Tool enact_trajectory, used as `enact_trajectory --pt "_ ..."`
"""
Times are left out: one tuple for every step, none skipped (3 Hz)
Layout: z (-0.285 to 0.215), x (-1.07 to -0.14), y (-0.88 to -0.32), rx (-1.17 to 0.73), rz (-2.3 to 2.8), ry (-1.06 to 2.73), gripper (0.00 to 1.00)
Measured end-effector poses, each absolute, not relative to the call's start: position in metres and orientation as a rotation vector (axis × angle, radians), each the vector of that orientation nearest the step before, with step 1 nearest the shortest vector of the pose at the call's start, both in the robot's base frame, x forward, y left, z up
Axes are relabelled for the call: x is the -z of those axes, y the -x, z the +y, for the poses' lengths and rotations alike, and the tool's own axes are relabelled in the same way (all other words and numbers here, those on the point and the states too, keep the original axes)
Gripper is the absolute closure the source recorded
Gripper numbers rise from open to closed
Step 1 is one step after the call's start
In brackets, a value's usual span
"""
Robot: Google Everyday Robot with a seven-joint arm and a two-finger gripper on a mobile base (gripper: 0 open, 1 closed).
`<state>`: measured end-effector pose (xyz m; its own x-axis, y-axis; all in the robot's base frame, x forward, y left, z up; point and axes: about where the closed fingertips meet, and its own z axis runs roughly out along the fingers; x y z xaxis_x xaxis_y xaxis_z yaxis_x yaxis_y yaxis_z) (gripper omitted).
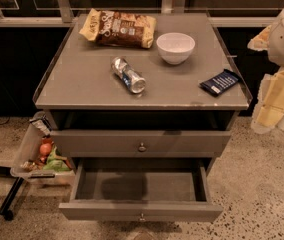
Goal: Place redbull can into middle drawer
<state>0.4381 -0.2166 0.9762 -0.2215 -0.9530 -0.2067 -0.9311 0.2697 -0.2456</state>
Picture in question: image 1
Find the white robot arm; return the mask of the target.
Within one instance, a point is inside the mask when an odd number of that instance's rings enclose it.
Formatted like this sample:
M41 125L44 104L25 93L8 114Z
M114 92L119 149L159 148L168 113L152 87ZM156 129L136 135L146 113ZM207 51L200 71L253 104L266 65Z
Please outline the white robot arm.
M274 128L284 131L284 8L271 25L249 41L247 47L266 51L268 59L279 66L275 74L265 74L261 80L251 128L258 134Z

